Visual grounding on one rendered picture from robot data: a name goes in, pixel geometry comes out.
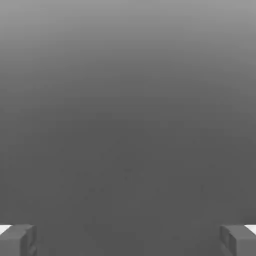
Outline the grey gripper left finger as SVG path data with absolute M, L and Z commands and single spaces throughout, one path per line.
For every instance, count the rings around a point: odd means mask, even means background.
M 37 256 L 37 227 L 0 224 L 0 256 Z

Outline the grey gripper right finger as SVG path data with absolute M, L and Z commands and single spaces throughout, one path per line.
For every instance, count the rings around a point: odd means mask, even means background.
M 222 256 L 256 256 L 256 224 L 221 225 Z

